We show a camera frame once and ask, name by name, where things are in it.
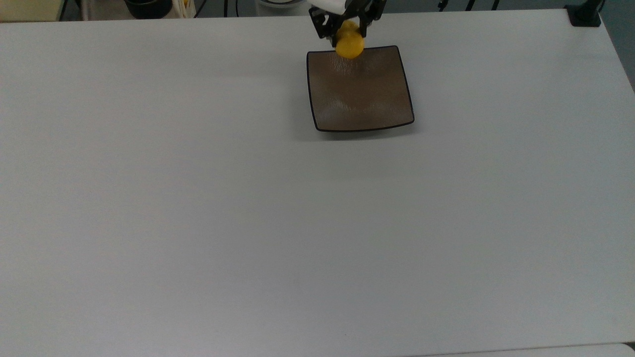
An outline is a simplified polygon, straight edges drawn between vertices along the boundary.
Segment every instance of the white table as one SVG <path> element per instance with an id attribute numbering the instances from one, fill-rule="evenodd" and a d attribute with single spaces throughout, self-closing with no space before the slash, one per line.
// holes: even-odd
<path id="1" fill-rule="evenodd" d="M 635 357 L 635 351 L 624 344 L 521 349 L 465 353 L 460 357 Z"/>
<path id="2" fill-rule="evenodd" d="M 635 340 L 635 95 L 605 28 L 385 15 L 366 43 L 399 46 L 413 125 L 315 130 L 308 17 L 1 26 L 4 355 Z"/>

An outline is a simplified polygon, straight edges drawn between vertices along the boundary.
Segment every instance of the floor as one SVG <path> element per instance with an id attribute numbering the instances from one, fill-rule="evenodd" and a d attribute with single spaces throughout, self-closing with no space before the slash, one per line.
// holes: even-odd
<path id="1" fill-rule="evenodd" d="M 234 17 L 236 2 L 238 13 L 241 17 L 256 16 L 255 0 L 229 0 L 228 16 Z M 195 0 L 200 6 L 203 0 Z M 468 0 L 450 0 L 445 11 L 464 11 Z M 473 11 L 490 10 L 493 0 L 477 0 Z M 557 9 L 566 4 L 581 4 L 583 0 L 500 0 L 499 10 L 524 10 L 524 9 Z M 438 11 L 438 0 L 388 0 L 386 13 L 402 12 L 428 12 Z M 635 1 L 633 0 L 606 0 L 602 10 L 602 19 L 609 35 L 613 40 L 617 54 L 622 61 L 626 74 L 635 88 Z M 223 1 L 207 0 L 199 17 L 222 17 Z M 73 21 L 80 18 L 79 9 L 74 0 L 67 0 L 63 21 Z"/>

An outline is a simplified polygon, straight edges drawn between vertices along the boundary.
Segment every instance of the brown plate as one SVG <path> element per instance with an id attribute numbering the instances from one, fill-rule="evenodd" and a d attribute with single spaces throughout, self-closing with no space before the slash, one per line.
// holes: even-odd
<path id="1" fill-rule="evenodd" d="M 397 46 L 367 48 L 354 60 L 307 53 L 309 98 L 319 131 L 395 128 L 415 121 Z"/>

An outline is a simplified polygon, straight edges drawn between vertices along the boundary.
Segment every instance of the black clamp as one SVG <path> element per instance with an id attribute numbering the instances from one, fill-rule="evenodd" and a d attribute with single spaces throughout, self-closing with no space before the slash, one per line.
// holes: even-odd
<path id="1" fill-rule="evenodd" d="M 319 38 L 327 37 L 331 40 L 331 45 L 335 47 L 337 45 L 335 35 L 345 20 L 359 17 L 359 33 L 362 37 L 366 37 L 366 28 L 374 20 L 379 20 L 382 17 L 385 5 L 386 0 L 353 0 L 341 15 L 330 13 L 315 6 L 309 9 L 309 15 Z"/>

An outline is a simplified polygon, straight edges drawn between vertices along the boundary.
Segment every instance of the black cable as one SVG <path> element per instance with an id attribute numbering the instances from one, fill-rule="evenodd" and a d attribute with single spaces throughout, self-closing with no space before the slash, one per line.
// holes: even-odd
<path id="1" fill-rule="evenodd" d="M 437 7 L 439 8 L 439 12 L 442 12 L 445 7 L 448 5 L 448 3 L 450 2 L 450 0 L 441 0 L 439 1 L 439 4 L 437 5 Z"/>
<path id="2" fill-rule="evenodd" d="M 62 10 L 60 11 L 60 21 L 62 21 L 62 18 L 64 17 L 64 12 L 66 11 L 66 4 L 69 2 L 69 0 L 64 0 L 64 3 L 62 4 Z"/>
<path id="3" fill-rule="evenodd" d="M 201 3 L 198 11 L 196 12 L 196 14 L 194 14 L 194 18 L 197 18 L 198 15 L 201 13 L 201 10 L 203 9 L 203 6 L 205 6 L 205 3 L 207 3 L 207 0 L 203 0 L 203 2 Z"/>

